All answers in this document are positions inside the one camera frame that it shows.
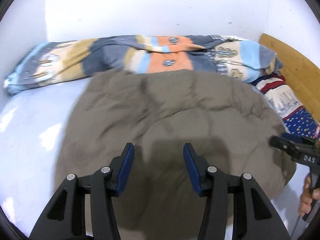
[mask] finger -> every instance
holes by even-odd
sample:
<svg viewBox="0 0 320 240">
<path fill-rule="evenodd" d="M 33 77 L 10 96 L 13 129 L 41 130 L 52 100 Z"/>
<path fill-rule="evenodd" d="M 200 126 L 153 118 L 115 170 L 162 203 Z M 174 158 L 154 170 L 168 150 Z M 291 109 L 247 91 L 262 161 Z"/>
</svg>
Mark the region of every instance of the finger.
<svg viewBox="0 0 320 240">
<path fill-rule="evenodd" d="M 310 184 L 311 184 L 310 176 L 306 176 L 306 178 L 304 180 L 304 189 L 309 188 Z"/>
<path fill-rule="evenodd" d="M 298 214 L 299 214 L 299 216 L 303 217 L 305 215 L 305 212 L 298 210 Z"/>
<path fill-rule="evenodd" d="M 309 189 L 305 189 L 300 197 L 300 201 L 310 205 L 312 203 L 312 195 Z"/>
<path fill-rule="evenodd" d="M 311 211 L 311 205 L 301 202 L 299 206 L 299 211 L 309 214 Z"/>
<path fill-rule="evenodd" d="M 317 188 L 313 191 L 312 197 L 316 200 L 320 199 L 320 188 Z"/>
</svg>

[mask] wooden headboard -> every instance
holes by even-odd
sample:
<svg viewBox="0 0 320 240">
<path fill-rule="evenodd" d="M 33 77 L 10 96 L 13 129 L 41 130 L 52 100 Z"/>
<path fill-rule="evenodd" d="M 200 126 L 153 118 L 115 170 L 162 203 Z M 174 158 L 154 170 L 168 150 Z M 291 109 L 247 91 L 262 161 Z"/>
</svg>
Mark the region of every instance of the wooden headboard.
<svg viewBox="0 0 320 240">
<path fill-rule="evenodd" d="M 260 44 L 272 49 L 284 67 L 280 70 L 286 83 L 312 114 L 315 122 L 320 120 L 320 69 L 300 52 L 289 45 L 262 34 Z"/>
</svg>

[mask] white bed sheet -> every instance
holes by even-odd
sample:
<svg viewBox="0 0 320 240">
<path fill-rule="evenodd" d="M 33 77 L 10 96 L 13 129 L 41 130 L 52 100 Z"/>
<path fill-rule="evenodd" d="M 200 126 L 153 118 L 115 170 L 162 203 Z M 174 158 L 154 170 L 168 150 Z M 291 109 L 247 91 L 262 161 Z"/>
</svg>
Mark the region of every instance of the white bed sheet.
<svg viewBox="0 0 320 240">
<path fill-rule="evenodd" d="M 29 236 L 52 196 L 54 166 L 64 128 L 90 78 L 26 90 L 14 96 L 0 115 L 0 204 L 8 218 Z M 308 167 L 297 171 L 272 200 L 289 232 L 297 220 L 299 196 Z M 227 228 L 230 240 L 232 227 Z"/>
</svg>

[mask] brown blanket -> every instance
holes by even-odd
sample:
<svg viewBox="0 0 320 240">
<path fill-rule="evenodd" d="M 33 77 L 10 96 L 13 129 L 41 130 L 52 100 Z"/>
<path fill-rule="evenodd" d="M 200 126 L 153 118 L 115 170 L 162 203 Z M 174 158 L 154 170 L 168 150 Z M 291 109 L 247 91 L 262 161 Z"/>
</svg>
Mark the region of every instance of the brown blanket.
<svg viewBox="0 0 320 240">
<path fill-rule="evenodd" d="M 268 146 L 268 138 L 283 131 L 263 96 L 232 78 L 110 70 L 92 79 L 70 117 L 55 184 L 69 173 L 94 173 L 132 142 L 128 184 L 113 199 L 122 240 L 190 239 L 199 232 L 205 198 L 192 190 L 183 144 L 191 142 L 225 173 L 251 173 L 273 198 L 295 172 L 286 154 Z M 89 214 L 86 220 L 90 231 Z"/>
</svg>

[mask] metal pin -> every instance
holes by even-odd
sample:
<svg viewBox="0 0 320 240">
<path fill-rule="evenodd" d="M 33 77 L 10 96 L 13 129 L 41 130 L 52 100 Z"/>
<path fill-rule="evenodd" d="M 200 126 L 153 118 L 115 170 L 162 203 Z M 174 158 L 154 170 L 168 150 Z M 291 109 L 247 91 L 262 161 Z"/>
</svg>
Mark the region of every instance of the metal pin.
<svg viewBox="0 0 320 240">
<path fill-rule="evenodd" d="M 214 172 L 217 171 L 217 168 L 216 168 L 216 167 L 213 167 L 213 166 L 209 166 L 209 167 L 208 167 L 208 171 L 214 173 Z"/>
<path fill-rule="evenodd" d="M 244 174 L 243 174 L 243 177 L 244 177 L 245 179 L 251 179 L 251 178 L 252 178 L 252 176 L 251 176 L 250 173 L 244 173 Z"/>
<path fill-rule="evenodd" d="M 67 176 L 67 180 L 73 180 L 75 177 L 76 176 L 73 173 L 71 173 Z"/>
<path fill-rule="evenodd" d="M 108 173 L 111 169 L 108 166 L 101 168 L 102 173 Z"/>
</svg>

